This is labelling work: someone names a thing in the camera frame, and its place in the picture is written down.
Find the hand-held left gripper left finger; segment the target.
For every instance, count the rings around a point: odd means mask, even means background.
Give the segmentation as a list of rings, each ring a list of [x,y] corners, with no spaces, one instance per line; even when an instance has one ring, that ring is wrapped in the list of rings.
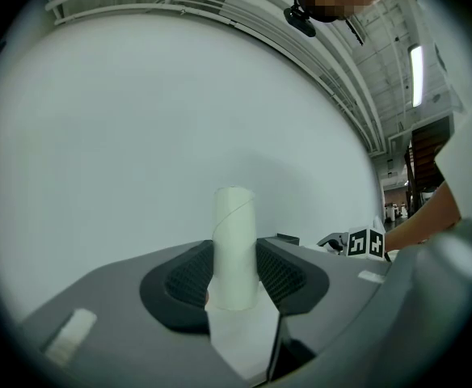
[[[213,244],[97,268],[21,323],[72,388],[247,388],[210,340]]]

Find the person's right forearm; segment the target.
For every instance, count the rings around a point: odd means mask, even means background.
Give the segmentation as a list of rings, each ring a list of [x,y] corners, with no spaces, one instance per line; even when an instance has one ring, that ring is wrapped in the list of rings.
[[[443,182],[421,209],[386,234],[386,252],[422,243],[460,220],[461,214],[449,185]]]

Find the person's white shirt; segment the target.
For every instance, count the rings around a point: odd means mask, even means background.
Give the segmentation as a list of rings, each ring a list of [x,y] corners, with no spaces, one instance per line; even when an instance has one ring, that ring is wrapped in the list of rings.
[[[395,376],[409,371],[419,388],[472,383],[472,43],[441,0],[422,7],[445,76],[465,117],[436,156],[461,220],[414,246],[413,285],[386,346]]]

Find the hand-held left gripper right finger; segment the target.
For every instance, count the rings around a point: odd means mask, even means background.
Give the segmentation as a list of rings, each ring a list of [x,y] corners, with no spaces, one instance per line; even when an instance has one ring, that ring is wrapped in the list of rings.
[[[279,312],[267,380],[313,360],[357,318],[390,269],[276,239],[255,244],[257,273]]]

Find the cream toilet paper tube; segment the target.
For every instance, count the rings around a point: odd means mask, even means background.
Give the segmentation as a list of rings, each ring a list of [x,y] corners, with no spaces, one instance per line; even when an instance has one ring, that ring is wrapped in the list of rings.
[[[241,187],[218,189],[214,215],[213,303],[224,310],[249,310],[259,288],[254,194]]]

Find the dark wooden staircase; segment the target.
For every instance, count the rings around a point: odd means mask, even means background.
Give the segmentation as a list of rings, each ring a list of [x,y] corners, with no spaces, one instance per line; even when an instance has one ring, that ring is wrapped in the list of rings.
[[[444,181],[435,159],[450,139],[450,118],[445,116],[411,133],[405,161],[408,174],[409,216],[417,212]]]

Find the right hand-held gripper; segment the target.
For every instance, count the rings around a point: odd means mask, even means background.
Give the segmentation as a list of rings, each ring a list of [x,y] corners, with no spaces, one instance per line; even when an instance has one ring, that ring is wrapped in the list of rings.
[[[343,233],[328,234],[317,242],[318,247],[354,259],[385,259],[385,232],[373,227],[352,228],[347,232],[343,248]]]

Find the ceiling light strip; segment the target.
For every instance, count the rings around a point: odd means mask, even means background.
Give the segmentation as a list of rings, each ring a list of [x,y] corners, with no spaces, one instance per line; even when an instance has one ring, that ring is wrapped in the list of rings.
[[[423,100],[424,90],[424,51],[420,45],[409,51],[412,76],[412,107],[417,108]]]

